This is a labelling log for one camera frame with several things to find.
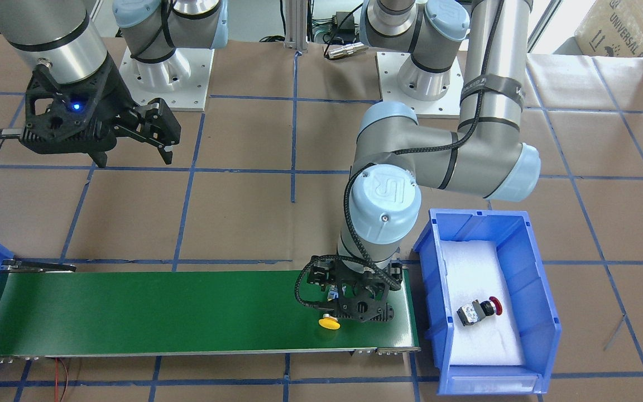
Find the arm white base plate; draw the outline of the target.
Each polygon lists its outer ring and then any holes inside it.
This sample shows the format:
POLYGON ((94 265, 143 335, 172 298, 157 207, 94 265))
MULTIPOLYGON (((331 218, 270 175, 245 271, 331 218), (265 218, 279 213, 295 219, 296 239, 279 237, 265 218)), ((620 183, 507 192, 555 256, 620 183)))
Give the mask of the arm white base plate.
POLYGON ((436 74, 419 69, 408 53, 379 51, 377 67, 383 101, 404 103, 421 118, 459 117, 464 82, 457 58, 436 74))
POLYGON ((136 61, 130 54, 126 49, 119 72, 137 103, 162 98, 173 111, 204 112, 214 49, 176 49, 157 64, 136 61))

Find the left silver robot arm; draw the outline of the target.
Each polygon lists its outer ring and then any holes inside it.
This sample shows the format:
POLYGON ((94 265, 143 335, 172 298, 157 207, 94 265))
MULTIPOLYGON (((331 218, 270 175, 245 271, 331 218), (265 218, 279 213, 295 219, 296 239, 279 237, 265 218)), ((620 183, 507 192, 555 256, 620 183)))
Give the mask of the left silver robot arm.
POLYGON ((360 38, 372 47, 405 52, 400 86, 410 97, 442 98, 462 41, 465 80, 455 131, 424 127, 403 102, 371 106, 356 138, 343 195, 337 251, 314 255, 294 284, 294 298, 339 319, 387 321, 386 298, 402 288, 392 262, 413 229, 421 188, 518 202, 539 180, 536 148, 520 141, 532 1, 365 1, 360 38))

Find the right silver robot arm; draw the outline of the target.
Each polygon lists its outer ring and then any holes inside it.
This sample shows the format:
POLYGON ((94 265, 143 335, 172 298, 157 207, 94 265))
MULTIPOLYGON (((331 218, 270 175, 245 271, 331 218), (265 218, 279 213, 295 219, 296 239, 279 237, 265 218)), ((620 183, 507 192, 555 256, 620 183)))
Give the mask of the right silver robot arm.
POLYGON ((115 21, 130 51, 130 92, 81 1, 0 1, 0 33, 32 71, 25 125, 0 129, 32 152, 87 154, 104 168, 120 137, 154 147, 172 163, 181 125, 166 93, 194 87, 184 49, 221 49, 229 30, 226 1, 115 1, 115 21))

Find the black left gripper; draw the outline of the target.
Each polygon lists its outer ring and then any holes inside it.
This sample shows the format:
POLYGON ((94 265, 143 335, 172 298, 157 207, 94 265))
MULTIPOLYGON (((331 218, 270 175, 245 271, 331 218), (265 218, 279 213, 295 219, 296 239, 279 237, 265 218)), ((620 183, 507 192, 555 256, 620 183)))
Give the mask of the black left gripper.
POLYGON ((307 283, 320 286, 322 290, 336 289, 337 297, 329 301, 334 318, 352 319, 360 322, 389 322, 395 317, 395 309, 388 302, 391 291, 398 291, 403 283, 403 264, 390 263, 386 268, 391 284, 375 273, 359 273, 346 266, 338 266, 340 255, 312 255, 307 283))

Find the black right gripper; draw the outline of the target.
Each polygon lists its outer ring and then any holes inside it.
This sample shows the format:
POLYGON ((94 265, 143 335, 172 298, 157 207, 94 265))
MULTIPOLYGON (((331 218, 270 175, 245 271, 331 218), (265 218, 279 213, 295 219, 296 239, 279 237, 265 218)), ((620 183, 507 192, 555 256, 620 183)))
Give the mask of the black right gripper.
POLYGON ((20 139, 38 154, 82 153, 105 167, 117 137, 129 137, 152 145, 171 165, 180 142, 181 125, 165 99, 137 106, 110 55, 92 76, 71 84, 36 65, 25 100, 25 129, 0 129, 0 140, 20 139))

